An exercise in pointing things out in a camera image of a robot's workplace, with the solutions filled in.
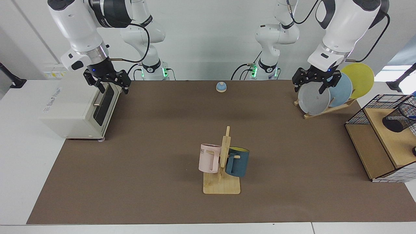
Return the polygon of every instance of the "plate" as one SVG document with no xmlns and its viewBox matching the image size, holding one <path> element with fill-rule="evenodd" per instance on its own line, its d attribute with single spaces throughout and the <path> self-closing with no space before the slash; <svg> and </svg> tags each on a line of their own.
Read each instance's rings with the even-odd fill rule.
<svg viewBox="0 0 416 234">
<path fill-rule="evenodd" d="M 330 87 L 329 92 L 331 94 L 331 100 L 329 107 L 339 107 L 346 103 L 352 94 L 352 82 L 349 77 L 341 73 L 341 79 L 339 80 L 337 86 Z"/>
<path fill-rule="evenodd" d="M 310 82 L 302 85 L 299 90 L 299 107 L 303 112 L 310 115 L 319 115 L 324 112 L 331 101 L 331 94 L 329 89 L 325 89 L 322 94 L 319 94 L 319 88 L 322 86 L 321 82 Z"/>
<path fill-rule="evenodd" d="M 374 72 L 364 63 L 353 63 L 341 70 L 352 82 L 354 93 L 352 99 L 366 95 L 374 85 Z"/>
</svg>

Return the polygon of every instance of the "white plate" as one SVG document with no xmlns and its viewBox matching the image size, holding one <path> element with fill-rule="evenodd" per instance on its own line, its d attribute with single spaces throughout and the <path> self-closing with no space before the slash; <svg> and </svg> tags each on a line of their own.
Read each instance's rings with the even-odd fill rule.
<svg viewBox="0 0 416 234">
<path fill-rule="evenodd" d="M 322 86 L 321 82 L 310 82 L 302 85 L 299 90 L 299 107 L 303 112 L 310 115 L 319 115 L 324 112 L 331 101 L 331 94 L 329 89 L 325 89 L 322 94 L 319 94 L 319 88 Z"/>
</svg>

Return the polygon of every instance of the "mug handle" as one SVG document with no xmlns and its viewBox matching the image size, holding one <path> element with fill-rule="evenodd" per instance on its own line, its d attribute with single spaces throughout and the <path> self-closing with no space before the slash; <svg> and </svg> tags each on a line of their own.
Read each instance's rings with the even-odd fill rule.
<svg viewBox="0 0 416 234">
<path fill-rule="evenodd" d="M 230 157 L 228 158 L 228 163 L 231 166 L 230 170 L 231 170 L 231 173 L 232 173 L 233 172 L 234 159 L 239 159 L 241 157 L 240 157 L 240 155 L 237 155 L 236 153 L 230 153 L 229 155 L 230 155 Z"/>
<path fill-rule="evenodd" d="M 220 153 L 216 152 L 216 151 L 212 151 L 212 152 L 214 152 L 214 157 L 211 161 L 211 171 L 213 172 L 213 171 L 215 171 L 215 169 L 218 170 L 218 162 L 215 162 L 215 159 L 220 158 Z"/>
<path fill-rule="evenodd" d="M 209 165 L 210 170 L 213 171 L 214 170 L 215 151 L 212 151 L 212 150 L 208 150 L 207 149 L 206 152 L 207 152 L 207 154 L 210 154 L 210 155 L 213 155 L 214 156 L 214 157 L 212 157 L 212 160 L 210 161 L 210 165 Z"/>
</svg>

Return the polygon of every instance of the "blue mug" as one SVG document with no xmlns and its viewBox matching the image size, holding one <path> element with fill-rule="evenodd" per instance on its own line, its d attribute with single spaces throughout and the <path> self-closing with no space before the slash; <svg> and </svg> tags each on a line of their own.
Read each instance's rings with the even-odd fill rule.
<svg viewBox="0 0 416 234">
<path fill-rule="evenodd" d="M 250 151 L 239 147 L 230 147 L 227 166 L 225 172 L 235 177 L 244 177 L 248 165 L 248 155 Z"/>
</svg>

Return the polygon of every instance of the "wooden mug stand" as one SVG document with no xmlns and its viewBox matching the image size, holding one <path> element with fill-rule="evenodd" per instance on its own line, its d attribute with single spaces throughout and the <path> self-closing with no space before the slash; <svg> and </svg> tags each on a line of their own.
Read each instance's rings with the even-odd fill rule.
<svg viewBox="0 0 416 234">
<path fill-rule="evenodd" d="M 218 173 L 204 173 L 204 194 L 240 194 L 240 178 L 231 176 L 225 172 L 225 164 L 227 162 L 230 145 L 230 126 L 227 126 L 227 131 L 225 136 L 223 136 L 223 143 L 221 145 Z"/>
<path fill-rule="evenodd" d="M 313 117 L 316 117 L 316 116 L 320 116 L 320 115 L 328 114 L 328 113 L 331 113 L 331 112 L 334 112 L 334 111 L 337 111 L 337 110 L 341 110 L 341 109 L 350 107 L 356 101 L 357 101 L 357 99 L 351 99 L 350 98 L 346 103 L 344 103 L 344 104 L 342 104 L 338 107 L 328 107 L 324 112 L 322 112 L 319 115 L 310 115 L 309 113 L 307 113 L 307 114 L 303 115 L 303 118 L 304 119 L 310 119 L 310 118 L 313 118 Z M 299 100 L 295 101 L 293 104 L 295 106 L 299 106 Z"/>
</svg>

